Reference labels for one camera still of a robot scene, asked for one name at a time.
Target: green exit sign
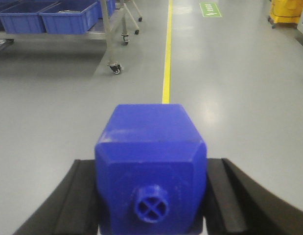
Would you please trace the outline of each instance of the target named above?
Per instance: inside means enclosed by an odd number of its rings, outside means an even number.
[[[217,4],[214,2],[201,2],[200,7],[203,17],[222,17]]]

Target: caster wheel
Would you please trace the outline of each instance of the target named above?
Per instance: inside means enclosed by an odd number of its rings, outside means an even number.
[[[129,43],[128,36],[123,36],[123,42],[124,42],[124,45],[128,45],[128,43]]]
[[[115,65],[115,66],[110,66],[111,70],[113,71],[114,74],[118,75],[122,71],[122,66],[121,65]]]

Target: blue hexagonal block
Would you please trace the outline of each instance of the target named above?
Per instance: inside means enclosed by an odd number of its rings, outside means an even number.
[[[96,147],[116,235],[183,234],[206,187],[206,145],[181,105],[119,105]]]

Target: yellow floor line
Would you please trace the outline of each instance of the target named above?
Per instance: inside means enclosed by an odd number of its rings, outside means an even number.
[[[173,9],[173,0],[169,0],[169,10],[167,15],[162,104],[170,103],[172,9]]]

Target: yellow cart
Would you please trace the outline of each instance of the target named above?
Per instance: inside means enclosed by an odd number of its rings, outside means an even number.
[[[298,24],[303,11],[303,0],[272,0],[268,21],[272,28],[278,23]]]

